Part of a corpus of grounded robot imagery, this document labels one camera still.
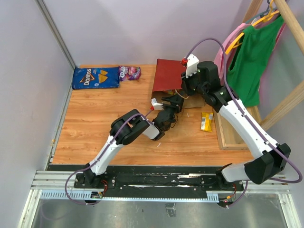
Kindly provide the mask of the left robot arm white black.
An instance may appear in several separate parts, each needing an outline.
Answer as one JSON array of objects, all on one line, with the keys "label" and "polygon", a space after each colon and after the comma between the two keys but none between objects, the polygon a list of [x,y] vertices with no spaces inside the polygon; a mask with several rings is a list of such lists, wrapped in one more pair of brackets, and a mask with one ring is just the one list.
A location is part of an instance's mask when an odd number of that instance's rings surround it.
[{"label": "left robot arm white black", "polygon": [[98,155],[85,165],[83,174],[85,183],[91,188],[98,187],[103,181],[103,174],[114,158],[124,146],[131,144],[140,135],[145,135],[153,141],[161,139],[171,125],[177,122],[176,114],[182,111],[184,98],[179,95],[163,97],[163,104],[152,99],[152,110],[159,110],[157,116],[150,121],[146,115],[133,109],[116,119],[111,124],[109,136]]}]

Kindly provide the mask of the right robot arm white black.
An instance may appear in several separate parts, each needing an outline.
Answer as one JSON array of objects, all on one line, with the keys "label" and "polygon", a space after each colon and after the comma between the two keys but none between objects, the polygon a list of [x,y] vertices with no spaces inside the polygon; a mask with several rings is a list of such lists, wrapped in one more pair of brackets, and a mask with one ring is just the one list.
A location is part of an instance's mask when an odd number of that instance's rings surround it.
[{"label": "right robot arm white black", "polygon": [[233,99],[222,86],[218,68],[212,61],[183,60],[186,71],[182,73],[183,91],[188,96],[199,94],[205,102],[224,117],[247,144],[253,160],[240,164],[228,164],[217,171],[215,184],[226,190],[235,181],[250,180],[261,184],[281,172],[291,149],[269,136],[250,115],[239,98]]}]

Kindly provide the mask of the orange Fox's candy packet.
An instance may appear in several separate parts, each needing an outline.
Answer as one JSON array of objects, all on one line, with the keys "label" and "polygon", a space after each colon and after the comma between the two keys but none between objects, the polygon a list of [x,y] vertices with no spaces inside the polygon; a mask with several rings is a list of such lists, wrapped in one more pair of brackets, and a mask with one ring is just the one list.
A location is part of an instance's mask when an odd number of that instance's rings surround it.
[{"label": "orange Fox's candy packet", "polygon": [[175,90],[166,90],[166,91],[163,91],[163,92],[167,93],[167,94],[170,94],[170,95],[175,95],[176,94]]}]

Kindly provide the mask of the yellow snack packet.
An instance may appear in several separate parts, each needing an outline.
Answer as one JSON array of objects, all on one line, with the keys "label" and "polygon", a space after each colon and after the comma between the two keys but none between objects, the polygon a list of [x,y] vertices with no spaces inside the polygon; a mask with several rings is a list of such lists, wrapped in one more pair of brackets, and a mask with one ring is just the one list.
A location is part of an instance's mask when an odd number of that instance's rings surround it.
[{"label": "yellow snack packet", "polygon": [[213,113],[201,113],[201,127],[200,129],[205,132],[212,132],[211,123],[213,120]]}]

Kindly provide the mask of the blue Doritos chip bag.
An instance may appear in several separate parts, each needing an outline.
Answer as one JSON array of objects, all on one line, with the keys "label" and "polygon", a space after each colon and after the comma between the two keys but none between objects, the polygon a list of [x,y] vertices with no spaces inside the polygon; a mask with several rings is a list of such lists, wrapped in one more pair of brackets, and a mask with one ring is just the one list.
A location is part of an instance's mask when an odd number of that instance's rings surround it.
[{"label": "blue Doritos chip bag", "polygon": [[74,90],[118,88],[119,84],[118,67],[76,67],[73,73]]}]

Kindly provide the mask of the red brown paper bag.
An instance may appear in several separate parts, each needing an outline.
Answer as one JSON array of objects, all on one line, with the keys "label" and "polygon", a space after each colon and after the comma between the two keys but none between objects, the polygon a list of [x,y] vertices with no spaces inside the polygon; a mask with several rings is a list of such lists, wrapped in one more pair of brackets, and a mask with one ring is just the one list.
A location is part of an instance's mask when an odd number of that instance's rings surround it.
[{"label": "red brown paper bag", "polygon": [[181,74],[185,72],[185,67],[178,60],[157,59],[154,82],[151,92],[151,98],[156,98],[157,102],[162,102],[162,97],[171,96],[164,93],[166,90],[175,90],[176,96],[184,97],[183,108],[203,108],[206,102],[196,94],[187,96],[181,89]]}]

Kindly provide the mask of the purple snack packet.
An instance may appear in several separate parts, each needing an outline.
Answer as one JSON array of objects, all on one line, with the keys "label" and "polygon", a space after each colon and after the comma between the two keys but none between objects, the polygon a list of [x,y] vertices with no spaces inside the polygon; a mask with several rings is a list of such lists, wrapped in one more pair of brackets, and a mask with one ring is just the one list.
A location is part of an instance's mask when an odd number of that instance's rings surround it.
[{"label": "purple snack packet", "polygon": [[120,82],[138,80],[141,76],[141,68],[136,66],[119,66],[118,76]]}]

